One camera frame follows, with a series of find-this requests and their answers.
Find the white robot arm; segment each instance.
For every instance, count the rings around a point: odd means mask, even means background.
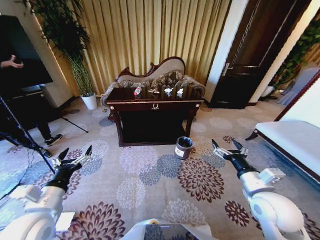
[[[288,198],[274,192],[274,183],[285,174],[278,168],[266,168],[259,173],[246,161],[248,150],[235,140],[233,143],[238,150],[223,149],[212,140],[214,153],[229,160],[237,170],[243,195],[264,237],[267,240],[309,240],[301,211]]]
[[[26,214],[13,220],[1,233],[0,239],[12,240],[52,240],[56,233],[56,223],[63,211],[63,196],[68,190],[70,177],[91,159],[92,146],[84,156],[63,160],[69,148],[53,160],[56,173],[41,190],[33,185],[21,187],[16,198],[25,198],[28,204]]]

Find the dark wooden console table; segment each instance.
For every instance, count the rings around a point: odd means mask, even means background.
[[[158,94],[148,90],[142,88],[135,96],[135,88],[118,87],[105,100],[114,116],[120,147],[175,144],[178,137],[190,136],[192,120],[203,102],[200,93],[192,87],[185,87],[182,96],[175,88],[170,96],[164,87]]]

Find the person's hand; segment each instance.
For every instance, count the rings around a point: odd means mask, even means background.
[[[21,63],[15,63],[14,62],[15,59],[16,59],[16,56],[15,55],[11,55],[10,60],[2,61],[1,64],[0,64],[0,67],[2,69],[8,68],[8,67],[14,67],[16,69],[22,69],[24,67],[24,64],[22,62]]]

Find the white wall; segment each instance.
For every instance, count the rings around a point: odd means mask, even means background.
[[[290,108],[280,121],[300,120],[320,128],[320,78]]]
[[[273,61],[271,67],[265,74],[264,78],[262,79],[260,85],[256,89],[255,93],[252,95],[250,99],[250,103],[256,103],[260,98],[263,91],[266,89],[278,69],[280,68],[281,64],[284,62],[288,54],[290,53],[291,49],[296,45],[296,42],[300,38],[301,34],[304,32],[306,27],[309,25],[310,21],[316,15],[318,9],[320,7],[320,0],[311,0],[309,6],[303,13],[302,17],[300,18],[299,22],[296,24],[295,28],[293,29],[291,35],[288,37],[287,41],[283,45],[282,49],[280,50],[279,54]]]
[[[208,102],[211,101],[220,75],[225,67],[228,53],[235,39],[235,35],[237,33],[238,26],[241,22],[247,3],[248,0],[232,0],[231,2],[219,45],[213,59],[208,81],[205,86],[206,91],[204,99],[206,99]]]
[[[52,106],[59,107],[73,95],[54,53],[48,46],[47,41],[41,37],[41,27],[37,18],[29,12],[30,10],[26,9],[21,2],[0,0],[0,13],[16,16],[19,19],[25,33],[50,74],[53,82],[45,84],[45,92],[49,94]]]

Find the tripod leg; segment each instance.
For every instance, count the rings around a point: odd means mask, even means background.
[[[84,132],[86,132],[86,133],[89,133],[87,130],[84,130],[82,127],[74,124],[72,121],[69,121],[67,118],[65,118],[65,117],[63,117],[63,116],[61,116],[61,118],[62,118],[63,120],[65,120],[65,121],[67,121],[68,123],[71,123],[72,125],[75,125],[77,128],[81,129],[82,131],[84,131]]]
[[[249,141],[249,140],[255,139],[256,137],[258,137],[258,134],[255,131],[253,131],[251,135],[247,137],[245,140]]]
[[[19,146],[19,144],[17,144],[15,141],[12,141],[12,139],[10,137],[7,137],[6,135],[1,134],[1,132],[0,132],[0,137],[7,140],[10,143],[12,143],[15,146]]]

